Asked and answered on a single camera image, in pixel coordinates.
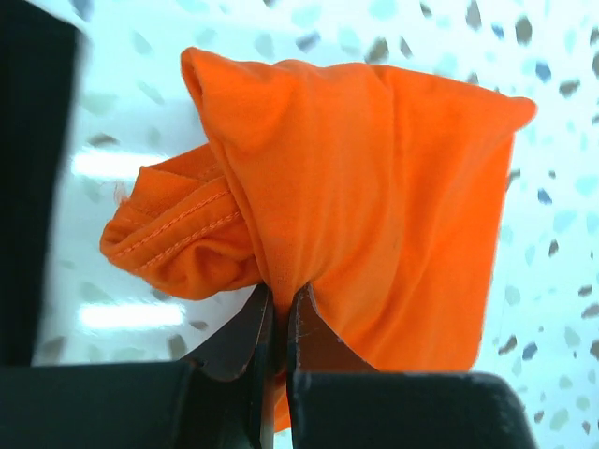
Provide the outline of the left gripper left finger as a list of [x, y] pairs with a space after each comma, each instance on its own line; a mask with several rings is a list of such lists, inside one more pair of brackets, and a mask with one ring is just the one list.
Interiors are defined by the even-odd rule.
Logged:
[[271, 448], [273, 306], [257, 286], [178, 361], [3, 368], [4, 448]]

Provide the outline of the orange t shirt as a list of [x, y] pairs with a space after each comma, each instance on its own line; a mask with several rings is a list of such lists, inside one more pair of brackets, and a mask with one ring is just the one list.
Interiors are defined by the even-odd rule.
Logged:
[[181, 64], [208, 140], [139, 171], [101, 253], [183, 299], [264, 283], [280, 328], [310, 285], [374, 368], [470, 369], [536, 104], [387, 65]]

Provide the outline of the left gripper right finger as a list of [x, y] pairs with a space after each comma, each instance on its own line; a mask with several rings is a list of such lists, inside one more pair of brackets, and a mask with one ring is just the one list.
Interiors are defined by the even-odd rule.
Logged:
[[287, 398], [296, 448], [528, 449], [513, 389], [488, 373], [378, 371], [322, 319], [314, 290], [295, 296]]

